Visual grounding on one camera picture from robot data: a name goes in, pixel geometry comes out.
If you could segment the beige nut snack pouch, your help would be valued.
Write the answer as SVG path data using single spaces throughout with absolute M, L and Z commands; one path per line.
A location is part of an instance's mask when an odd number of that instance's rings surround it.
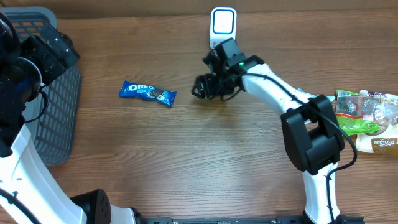
M 373 109 L 373 123 L 379 126 L 377 131 L 358 134 L 358 151 L 376 154 L 397 155 L 397 95 L 377 91 L 361 90 L 361 95 L 379 100 Z

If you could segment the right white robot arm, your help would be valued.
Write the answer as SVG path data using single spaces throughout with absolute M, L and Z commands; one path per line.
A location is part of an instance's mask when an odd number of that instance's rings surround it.
M 192 95 L 226 101 L 244 91 L 280 116 L 285 151 L 302 173 L 305 187 L 301 222 L 363 223 L 362 217 L 341 214 L 336 202 L 335 175 L 355 160 L 338 164 L 351 139 L 338 125 L 332 100 L 290 86 L 257 55 L 245 56 L 233 38 L 212 46 L 203 62 L 210 72 L 196 78 Z

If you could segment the blue Oreo cookie packet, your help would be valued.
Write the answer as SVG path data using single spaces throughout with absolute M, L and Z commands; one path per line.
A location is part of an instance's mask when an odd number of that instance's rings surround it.
M 141 83 L 131 83 L 127 80 L 124 81 L 119 91 L 119 97 L 121 98 L 138 98 L 147 101 L 155 101 L 169 108 L 172 107 L 176 96 L 176 91 L 168 91 L 156 86 Z

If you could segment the green clear snack packet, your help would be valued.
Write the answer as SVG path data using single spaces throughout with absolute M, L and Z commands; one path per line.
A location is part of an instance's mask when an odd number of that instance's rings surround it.
M 347 90 L 336 90 L 335 112 L 340 128 L 349 136 L 374 134 L 381 129 L 375 111 L 382 100 Z

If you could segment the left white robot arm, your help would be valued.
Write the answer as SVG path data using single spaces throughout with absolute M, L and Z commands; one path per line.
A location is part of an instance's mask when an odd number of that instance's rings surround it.
M 21 41 L 1 14 L 1 206 L 18 223 L 129 223 L 133 208 L 117 207 L 102 189 L 68 197 L 38 155 L 23 116 L 25 104 L 74 66 L 80 56 L 53 26 Z

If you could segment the mint green wipes packet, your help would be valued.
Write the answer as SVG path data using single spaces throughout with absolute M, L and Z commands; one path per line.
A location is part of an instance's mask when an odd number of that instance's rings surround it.
M 318 96 L 318 95 L 314 95 L 314 94 L 312 94 L 312 93 L 308 93 L 308 92 L 306 92 L 306 91 L 303 91 L 301 88 L 298 88 L 297 91 L 299 91 L 299 92 L 301 92 L 301 93 L 303 93 L 303 94 L 305 94 L 305 95 L 307 95 L 307 96 L 309 96 L 309 97 L 311 97 L 311 98 L 315 98 L 315 97 Z M 335 99 L 336 99 L 335 96 L 331 96 L 331 95 L 326 95 L 326 97 L 329 99 L 329 101 L 330 101 L 331 103 L 334 102 Z

